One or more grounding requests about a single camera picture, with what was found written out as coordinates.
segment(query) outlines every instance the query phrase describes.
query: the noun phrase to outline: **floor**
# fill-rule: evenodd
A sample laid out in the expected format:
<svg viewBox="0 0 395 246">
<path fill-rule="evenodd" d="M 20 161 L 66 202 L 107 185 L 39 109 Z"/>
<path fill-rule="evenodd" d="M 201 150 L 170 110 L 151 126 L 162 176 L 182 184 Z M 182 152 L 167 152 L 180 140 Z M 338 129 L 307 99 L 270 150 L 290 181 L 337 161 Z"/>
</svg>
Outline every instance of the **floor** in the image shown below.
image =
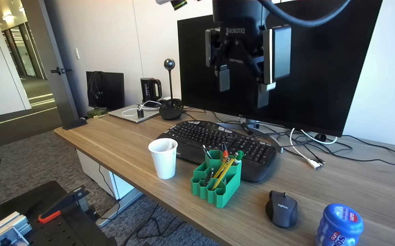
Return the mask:
<svg viewBox="0 0 395 246">
<path fill-rule="evenodd" d="M 32 109 L 0 115 L 0 146 L 59 126 L 61 115 L 48 80 L 24 77 Z"/>
</svg>

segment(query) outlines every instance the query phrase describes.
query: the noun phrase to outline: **computer monitor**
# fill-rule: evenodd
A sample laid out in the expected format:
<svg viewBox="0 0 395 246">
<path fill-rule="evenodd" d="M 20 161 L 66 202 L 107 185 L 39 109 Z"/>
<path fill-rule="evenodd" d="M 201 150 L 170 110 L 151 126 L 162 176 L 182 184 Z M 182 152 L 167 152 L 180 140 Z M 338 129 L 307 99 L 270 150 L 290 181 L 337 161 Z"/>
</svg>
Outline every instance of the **computer monitor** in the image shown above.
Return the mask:
<svg viewBox="0 0 395 246">
<path fill-rule="evenodd" d="M 108 110 L 125 106 L 125 73 L 88 70 L 87 79 L 89 106 Z"/>
<path fill-rule="evenodd" d="M 297 2 L 279 6 L 304 18 L 326 13 Z M 212 16 L 180 20 L 182 100 L 188 106 L 342 135 L 380 5 L 382 0 L 352 0 L 338 17 L 320 27 L 293 25 L 290 74 L 278 79 L 264 106 L 256 103 L 255 74 L 241 62 L 230 64 L 230 88 L 221 91 L 206 54 L 206 31 L 221 24 Z"/>
</svg>

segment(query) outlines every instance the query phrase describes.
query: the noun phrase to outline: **desk surface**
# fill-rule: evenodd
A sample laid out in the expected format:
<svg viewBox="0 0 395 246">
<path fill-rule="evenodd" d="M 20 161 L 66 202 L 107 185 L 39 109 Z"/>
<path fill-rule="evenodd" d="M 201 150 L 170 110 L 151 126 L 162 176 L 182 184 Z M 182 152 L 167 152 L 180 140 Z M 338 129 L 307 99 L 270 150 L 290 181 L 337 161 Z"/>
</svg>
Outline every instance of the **desk surface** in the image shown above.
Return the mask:
<svg viewBox="0 0 395 246">
<path fill-rule="evenodd" d="M 211 120 L 207 113 L 195 113 L 195 117 Z M 197 165 L 178 159 L 173 178 L 156 176 L 148 143 L 177 122 L 154 117 L 134 124 L 104 115 L 55 132 L 222 243 L 313 244 L 323 208 L 331 202 L 344 202 L 364 217 L 361 244 L 395 244 L 395 166 L 323 154 L 327 165 L 315 170 L 285 152 L 277 156 L 278 166 L 267 181 L 242 181 L 226 207 L 216 208 L 190 191 L 192 172 Z M 352 144 L 359 156 L 378 156 L 367 146 Z M 300 215 L 294 228 L 278 228 L 267 218 L 266 203 L 271 189 L 286 191 L 298 200 Z"/>
</svg>

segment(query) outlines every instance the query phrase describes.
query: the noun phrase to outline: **black monitor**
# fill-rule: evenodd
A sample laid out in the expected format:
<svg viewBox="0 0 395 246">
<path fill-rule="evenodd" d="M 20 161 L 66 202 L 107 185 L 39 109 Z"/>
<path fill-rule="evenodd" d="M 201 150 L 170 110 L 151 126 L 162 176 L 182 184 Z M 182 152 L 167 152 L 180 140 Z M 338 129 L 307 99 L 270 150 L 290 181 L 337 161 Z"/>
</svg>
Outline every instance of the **black monitor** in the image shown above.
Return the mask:
<svg viewBox="0 0 395 246">
<path fill-rule="evenodd" d="M 89 106 L 108 110 L 125 106 L 125 73 L 88 70 L 87 79 Z"/>
<path fill-rule="evenodd" d="M 297 2 L 279 6 L 304 18 L 326 13 L 318 5 Z M 382 0 L 352 0 L 324 25 L 293 25 L 290 74 L 278 79 L 264 106 L 257 105 L 257 81 L 248 66 L 231 62 L 230 88 L 222 91 L 215 69 L 207 65 L 206 31 L 219 23 L 212 16 L 180 20 L 182 100 L 188 106 L 342 135 L 380 5 Z"/>
</svg>

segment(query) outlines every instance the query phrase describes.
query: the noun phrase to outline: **green pen holder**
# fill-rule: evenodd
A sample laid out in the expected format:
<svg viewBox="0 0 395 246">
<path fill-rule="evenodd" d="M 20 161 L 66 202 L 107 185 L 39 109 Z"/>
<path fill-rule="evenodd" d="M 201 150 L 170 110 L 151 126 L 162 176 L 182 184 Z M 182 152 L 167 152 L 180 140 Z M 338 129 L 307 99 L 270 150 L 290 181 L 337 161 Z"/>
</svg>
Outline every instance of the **green pen holder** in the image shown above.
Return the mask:
<svg viewBox="0 0 395 246">
<path fill-rule="evenodd" d="M 206 162 L 200 163 L 195 169 L 195 174 L 192 177 L 192 192 L 201 199 L 214 203 L 216 207 L 225 207 L 241 185 L 244 151 L 238 151 L 237 159 L 229 167 L 227 173 L 216 188 L 214 188 L 214 184 L 218 181 L 218 178 L 211 177 L 211 172 L 214 170 L 215 173 L 222 166 L 222 151 L 210 150 L 208 152 L 211 154 L 211 156 L 210 154 L 207 154 Z"/>
</svg>

